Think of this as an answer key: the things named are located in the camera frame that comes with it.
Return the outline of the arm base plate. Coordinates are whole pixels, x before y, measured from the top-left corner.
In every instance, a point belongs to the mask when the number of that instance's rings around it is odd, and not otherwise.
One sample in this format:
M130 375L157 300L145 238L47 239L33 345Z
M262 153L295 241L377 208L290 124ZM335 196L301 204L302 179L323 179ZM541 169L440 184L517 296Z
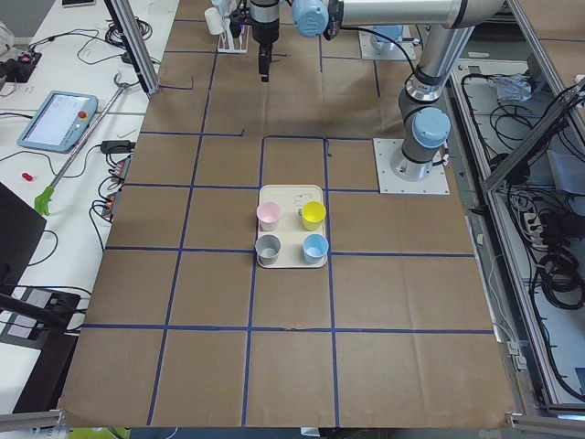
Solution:
M403 155L402 139L374 138L374 157L381 194L448 196L445 166L440 154L426 165L412 164Z
M364 31L358 32L361 58L369 60L394 60L406 61L405 55L393 43L381 40L376 41L376 37ZM398 39L400 45L405 49L408 58L412 61L416 59L413 38L408 27L403 27L402 36Z

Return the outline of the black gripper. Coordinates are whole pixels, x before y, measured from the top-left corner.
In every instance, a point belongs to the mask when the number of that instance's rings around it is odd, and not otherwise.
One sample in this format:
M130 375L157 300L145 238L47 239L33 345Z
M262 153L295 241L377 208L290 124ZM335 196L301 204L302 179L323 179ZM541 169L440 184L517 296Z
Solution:
M270 81L271 46L279 38L280 2L277 0L251 0L250 25L252 36L260 44L258 72L262 82Z

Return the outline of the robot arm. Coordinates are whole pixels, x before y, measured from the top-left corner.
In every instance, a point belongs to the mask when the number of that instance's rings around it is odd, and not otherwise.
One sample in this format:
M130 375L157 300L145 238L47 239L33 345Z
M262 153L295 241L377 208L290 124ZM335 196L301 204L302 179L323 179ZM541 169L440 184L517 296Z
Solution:
M418 182L451 130L449 117L435 107L475 26L491 18L500 1L293 1L292 21L305 37L331 40L340 30L362 26L429 24L417 67L399 95L405 125L400 149L390 167L397 177Z

